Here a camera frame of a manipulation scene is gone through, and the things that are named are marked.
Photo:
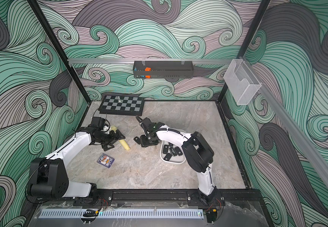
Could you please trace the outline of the black vw key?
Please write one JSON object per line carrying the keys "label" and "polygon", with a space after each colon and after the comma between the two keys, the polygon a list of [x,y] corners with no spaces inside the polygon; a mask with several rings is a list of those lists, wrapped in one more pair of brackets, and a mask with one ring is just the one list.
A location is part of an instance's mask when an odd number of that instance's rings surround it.
{"label": "black vw key", "polygon": [[169,152],[169,145],[165,144],[164,147],[163,147],[163,154],[168,154]]}
{"label": "black vw key", "polygon": [[172,154],[171,153],[167,153],[164,157],[165,161],[170,161],[170,159],[172,158]]}

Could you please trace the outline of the white plastic storage box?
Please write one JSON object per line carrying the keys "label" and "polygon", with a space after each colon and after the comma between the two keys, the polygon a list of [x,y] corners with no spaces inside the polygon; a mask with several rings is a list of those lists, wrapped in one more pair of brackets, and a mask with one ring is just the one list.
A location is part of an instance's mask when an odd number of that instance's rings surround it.
{"label": "white plastic storage box", "polygon": [[[184,155],[183,149],[182,149],[182,145],[184,142],[186,142],[189,138],[190,138],[190,134],[186,133],[183,130],[179,130],[179,129],[161,129],[160,131],[158,131],[157,133],[158,138],[161,141],[161,149],[159,152],[159,156],[161,158],[161,160],[165,163],[171,163],[171,164],[175,164],[175,165],[180,165],[186,162],[186,157]],[[164,145],[167,144],[169,145],[169,147],[179,147],[182,152],[183,155],[182,156],[175,156],[170,159],[170,161],[165,161],[164,157],[165,154],[163,154],[163,147]]]}

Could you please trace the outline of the black VW key top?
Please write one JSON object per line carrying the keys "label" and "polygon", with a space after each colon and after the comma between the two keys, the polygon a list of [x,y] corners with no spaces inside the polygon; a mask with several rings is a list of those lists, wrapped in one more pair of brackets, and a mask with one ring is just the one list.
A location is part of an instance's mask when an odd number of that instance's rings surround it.
{"label": "black VW key top", "polygon": [[170,159],[172,158],[172,154],[171,153],[167,153],[164,157],[165,161],[170,161]]}

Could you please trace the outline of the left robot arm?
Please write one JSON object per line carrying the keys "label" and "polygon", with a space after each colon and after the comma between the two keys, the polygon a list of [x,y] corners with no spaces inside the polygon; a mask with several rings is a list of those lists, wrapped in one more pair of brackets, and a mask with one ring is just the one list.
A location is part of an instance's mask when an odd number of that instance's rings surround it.
{"label": "left robot arm", "polygon": [[66,166],[87,146],[100,145],[106,151],[125,138],[118,129],[105,132],[100,126],[81,127],[61,147],[30,163],[26,195],[42,200],[91,197],[95,184],[69,180]]}

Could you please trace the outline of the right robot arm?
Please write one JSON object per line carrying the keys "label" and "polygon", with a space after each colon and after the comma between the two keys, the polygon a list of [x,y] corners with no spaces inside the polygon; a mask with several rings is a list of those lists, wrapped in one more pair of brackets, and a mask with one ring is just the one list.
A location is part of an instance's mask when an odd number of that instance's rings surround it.
{"label": "right robot arm", "polygon": [[188,165],[197,173],[200,198],[210,202],[215,197],[215,185],[212,180],[212,163],[214,151],[199,132],[184,133],[170,128],[164,123],[153,123],[149,118],[136,116],[144,134],[135,137],[143,148],[156,146],[159,142],[168,142],[178,147],[186,158]]}

